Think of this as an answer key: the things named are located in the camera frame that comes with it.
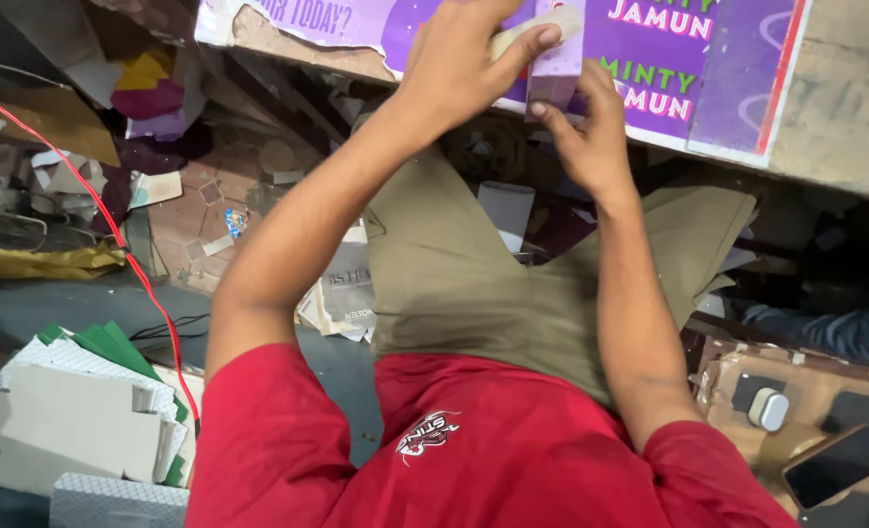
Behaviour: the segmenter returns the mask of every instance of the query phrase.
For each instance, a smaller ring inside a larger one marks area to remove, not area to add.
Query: olive green pants
[[[643,200],[656,268],[679,328],[713,288],[755,203],[742,191],[697,184],[664,187]],[[596,232],[565,255],[524,268],[457,172],[432,150],[405,163],[364,218],[377,357],[489,358],[565,378],[612,407],[598,354]]]

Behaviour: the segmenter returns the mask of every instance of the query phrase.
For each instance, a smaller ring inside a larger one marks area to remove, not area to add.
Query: phone screen
[[[800,501],[811,508],[869,476],[869,427],[839,440],[783,474]]]

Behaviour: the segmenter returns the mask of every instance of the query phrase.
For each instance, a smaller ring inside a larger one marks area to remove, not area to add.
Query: purple poster
[[[242,0],[301,39],[376,49],[397,79],[418,27],[440,1]],[[763,165],[809,3],[586,0],[584,56],[614,77],[630,137]],[[534,11],[535,0],[526,0],[503,27]],[[522,112],[525,88],[523,71],[498,106]],[[576,96],[569,111],[581,114],[584,106]]]

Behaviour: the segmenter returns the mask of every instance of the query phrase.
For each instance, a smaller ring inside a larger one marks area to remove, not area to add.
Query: hand
[[[558,44],[561,29],[529,29],[494,62],[490,38],[522,0],[446,0],[415,35],[397,105],[427,142],[482,112],[510,89],[522,68]]]
[[[597,61],[585,59],[578,91],[588,102],[587,116],[577,128],[552,104],[533,102],[529,110],[552,133],[571,179],[599,205],[638,199],[627,160],[623,98],[616,92],[614,80]]]

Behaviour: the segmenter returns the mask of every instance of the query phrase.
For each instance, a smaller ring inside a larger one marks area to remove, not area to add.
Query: t-shirt logo
[[[408,430],[408,433],[399,441],[399,445],[395,448],[396,453],[402,454],[402,462],[408,465],[405,461],[405,455],[410,457],[418,457],[425,452],[425,447],[430,445],[441,445],[448,441],[448,433],[456,431],[461,426],[452,426],[448,423],[442,414],[460,414],[451,413],[450,411],[436,411],[422,418],[418,423]]]

